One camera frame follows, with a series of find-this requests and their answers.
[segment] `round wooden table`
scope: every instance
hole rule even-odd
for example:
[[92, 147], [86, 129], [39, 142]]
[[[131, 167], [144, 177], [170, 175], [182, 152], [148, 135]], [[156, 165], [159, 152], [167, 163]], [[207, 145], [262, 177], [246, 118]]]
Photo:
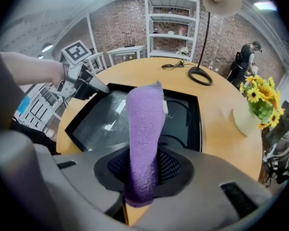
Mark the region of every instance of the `round wooden table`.
[[[213, 79], [212, 86], [192, 81], [187, 72], [192, 67], [164, 70], [164, 64], [176, 64], [178, 59], [143, 58], [120, 63], [97, 75], [104, 82], [142, 86], [161, 82], [163, 89], [198, 97], [203, 132], [202, 152], [223, 158], [254, 180], [258, 180], [262, 165], [262, 139], [259, 130], [248, 137], [236, 128], [232, 109], [244, 105], [246, 99], [222, 76], [202, 67]], [[79, 153], [80, 150], [65, 133], [65, 128], [88, 100], [72, 99], [62, 115], [57, 135], [57, 152]]]

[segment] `flower vase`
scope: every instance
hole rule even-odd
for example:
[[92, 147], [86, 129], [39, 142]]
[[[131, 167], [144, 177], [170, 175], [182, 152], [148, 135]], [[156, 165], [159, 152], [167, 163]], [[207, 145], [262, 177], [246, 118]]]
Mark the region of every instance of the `flower vase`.
[[233, 118], [237, 129], [245, 136], [249, 136], [254, 130], [258, 130], [257, 126], [261, 120], [250, 111], [248, 102], [233, 109]]

